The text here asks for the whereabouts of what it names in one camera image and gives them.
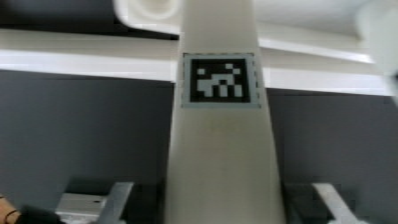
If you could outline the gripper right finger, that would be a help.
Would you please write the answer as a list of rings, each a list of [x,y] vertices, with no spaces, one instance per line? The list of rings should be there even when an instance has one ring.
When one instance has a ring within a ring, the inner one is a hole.
[[[369,224],[330,183],[284,184],[282,196],[287,224]]]

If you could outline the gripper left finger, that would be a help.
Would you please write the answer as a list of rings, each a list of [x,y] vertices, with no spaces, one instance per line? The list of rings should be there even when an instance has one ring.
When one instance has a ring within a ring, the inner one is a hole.
[[[106,195],[64,193],[55,209],[65,224],[126,224],[124,207],[135,184],[117,182]]]

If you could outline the human hand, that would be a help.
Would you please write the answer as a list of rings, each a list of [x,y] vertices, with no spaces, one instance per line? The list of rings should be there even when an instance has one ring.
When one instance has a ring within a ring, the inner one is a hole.
[[[7,198],[0,196],[0,224],[14,224],[19,218],[19,211],[12,206]]]

